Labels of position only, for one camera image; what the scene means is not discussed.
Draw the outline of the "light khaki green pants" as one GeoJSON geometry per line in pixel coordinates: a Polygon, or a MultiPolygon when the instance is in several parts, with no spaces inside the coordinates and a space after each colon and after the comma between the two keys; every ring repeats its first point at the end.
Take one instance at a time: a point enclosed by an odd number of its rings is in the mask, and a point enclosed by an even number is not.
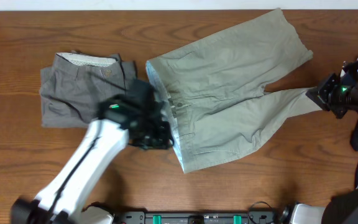
{"type": "Polygon", "coordinates": [[[275,9],[148,60],[183,172],[248,156],[286,119],[317,111],[306,88],[265,91],[312,58],[275,9]]]}

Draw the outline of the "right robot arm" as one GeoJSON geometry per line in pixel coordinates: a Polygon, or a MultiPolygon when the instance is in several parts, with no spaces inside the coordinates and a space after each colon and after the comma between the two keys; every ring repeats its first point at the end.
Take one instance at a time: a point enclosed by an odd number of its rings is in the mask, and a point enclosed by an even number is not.
{"type": "MultiPolygon", "coordinates": [[[[344,62],[341,74],[332,74],[317,87],[307,91],[307,97],[322,110],[332,112],[337,119],[348,111],[358,114],[358,58],[344,62]]],[[[352,132],[350,144],[358,151],[358,120],[352,132]]],[[[354,181],[355,189],[333,196],[325,207],[296,203],[284,208],[278,223],[309,224],[358,224],[358,164],[354,181]]]]}

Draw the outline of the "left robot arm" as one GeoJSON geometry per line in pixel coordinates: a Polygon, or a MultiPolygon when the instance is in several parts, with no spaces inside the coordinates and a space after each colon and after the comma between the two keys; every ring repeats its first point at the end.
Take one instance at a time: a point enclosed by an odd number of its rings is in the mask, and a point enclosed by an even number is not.
{"type": "Polygon", "coordinates": [[[134,80],[124,95],[98,103],[96,117],[60,173],[33,200],[17,199],[10,222],[114,223],[114,214],[85,202],[111,161],[128,145],[167,150],[174,144],[156,87],[134,80]]]}

